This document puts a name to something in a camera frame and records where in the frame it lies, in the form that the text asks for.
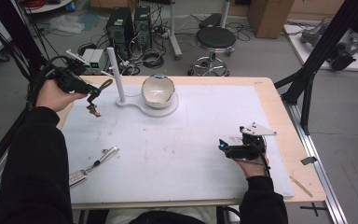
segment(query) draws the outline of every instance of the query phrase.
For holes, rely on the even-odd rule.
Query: black sweatshirt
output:
[[[37,107],[13,138],[0,188],[0,223],[73,223],[68,155],[59,117]],[[283,197],[265,176],[247,179],[241,223],[287,223]]]

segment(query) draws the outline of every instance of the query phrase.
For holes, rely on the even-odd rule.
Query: black stool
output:
[[[234,48],[236,37],[229,30],[220,27],[205,27],[197,31],[196,44],[209,51],[209,57],[197,59],[188,74],[191,76],[196,74],[204,77],[210,73],[214,73],[217,77],[228,77],[229,72],[226,64],[216,58],[216,52],[226,52]]]

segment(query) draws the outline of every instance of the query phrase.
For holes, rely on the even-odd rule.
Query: floor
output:
[[[35,16],[40,26],[49,19],[61,14],[68,14],[64,9],[55,10]],[[79,15],[86,23],[81,35],[68,35],[63,32],[46,34],[52,46],[65,54],[90,41],[96,42],[97,35],[103,35],[106,18],[102,14],[89,11],[88,5],[78,7],[71,15]],[[163,56],[164,64],[157,69],[142,67],[138,76],[149,76],[156,73],[167,76],[187,76],[189,66],[200,56],[207,55],[194,43],[194,34],[198,23],[193,17],[176,18],[177,38],[183,51],[183,58],[176,61],[171,45],[166,42],[167,52]],[[246,18],[229,17],[227,22],[239,22],[248,25]],[[233,77],[269,77],[274,82],[292,75],[300,67],[300,60],[289,43],[287,36],[278,39],[255,38],[251,31],[240,33],[235,52],[230,57],[221,55]],[[55,55],[48,47],[48,55]],[[20,74],[13,60],[0,62],[0,140],[25,106],[27,81]],[[278,89],[284,93],[287,87]],[[302,98],[298,99],[301,108]],[[310,107],[310,135],[327,172],[328,178],[338,197],[338,201],[348,223],[358,223],[358,72],[333,72],[320,70],[314,80]],[[310,203],[287,204],[291,223],[332,223],[325,210],[317,212],[301,209],[300,206],[311,206]]]

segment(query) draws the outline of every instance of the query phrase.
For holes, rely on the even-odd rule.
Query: white bowl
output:
[[[142,95],[146,103],[154,108],[164,108],[172,103],[175,86],[164,75],[148,77],[142,85]]]

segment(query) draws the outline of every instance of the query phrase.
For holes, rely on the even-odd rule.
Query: person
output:
[[[40,90],[36,106],[13,137],[0,187],[0,223],[73,223],[65,139],[56,112],[86,97],[61,91],[54,80]],[[274,192],[260,158],[235,160],[249,183],[241,223],[287,223],[282,195]]]

